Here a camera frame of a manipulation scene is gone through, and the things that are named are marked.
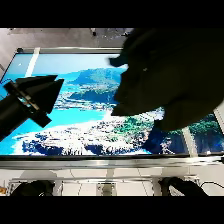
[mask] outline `floor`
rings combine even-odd
[[[17,28],[8,30],[0,28],[0,64],[7,68],[15,50],[18,47],[121,47],[125,37],[123,28],[97,28],[97,36],[92,36],[89,28]],[[0,77],[3,71],[0,66]],[[51,174],[57,177],[72,178],[89,176],[89,177],[106,177],[110,170],[59,170],[52,171]],[[196,174],[199,176],[201,183],[204,181],[214,181],[224,185],[224,166],[201,166],[190,168],[133,168],[117,169],[114,176],[144,176],[144,175],[186,175]],[[25,174],[33,177],[46,175],[46,171],[25,171],[24,170],[0,170],[0,186],[7,186],[12,178],[23,177]],[[224,189],[214,185],[205,184],[203,189],[209,195],[224,195]],[[117,195],[153,195],[152,184],[149,182],[138,183],[117,183]],[[96,195],[96,184],[66,184],[63,195]]]

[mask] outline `blue water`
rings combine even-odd
[[[71,108],[68,110],[53,110],[52,113],[49,114],[49,117],[52,119],[52,121],[45,128],[41,128],[31,119],[29,119],[1,142],[0,155],[8,155],[13,153],[14,149],[12,146],[16,143],[16,140],[12,138],[19,134],[39,132],[51,127],[87,122],[90,120],[102,120],[104,115],[104,111],[80,111],[77,108]]]

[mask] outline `white floor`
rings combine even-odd
[[[111,170],[97,169],[97,170],[59,170],[59,171],[25,171],[24,170],[0,170],[0,186],[6,187],[9,180],[19,177],[108,177],[108,172]],[[210,165],[210,166],[194,166],[190,168],[169,168],[164,171],[161,168],[132,168],[132,169],[116,169],[114,177],[117,176],[144,176],[144,175],[187,175],[197,174],[200,178],[200,183],[204,181],[213,181],[224,186],[224,166]],[[214,184],[205,184],[203,189],[208,195],[224,195],[224,189]],[[150,182],[138,183],[117,183],[117,196],[152,196],[152,184]],[[63,186],[63,196],[96,196],[97,186],[92,183],[73,184],[66,183]]]

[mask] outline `blue sky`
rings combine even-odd
[[[86,69],[113,68],[109,65],[108,58],[117,56],[118,54],[40,54],[33,74],[67,74]],[[25,75],[31,58],[32,54],[17,54],[7,74]]]

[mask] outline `landscape picture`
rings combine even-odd
[[[15,58],[5,77],[24,77],[28,58]],[[52,122],[45,128],[27,120],[0,143],[1,155],[138,155],[187,154],[181,130],[167,133],[157,150],[144,148],[154,120],[162,119],[163,109],[132,117],[113,117],[113,96],[126,67],[113,68],[108,54],[39,55],[33,76],[57,74],[65,79]],[[199,153],[222,152],[224,138],[214,114],[189,126]]]

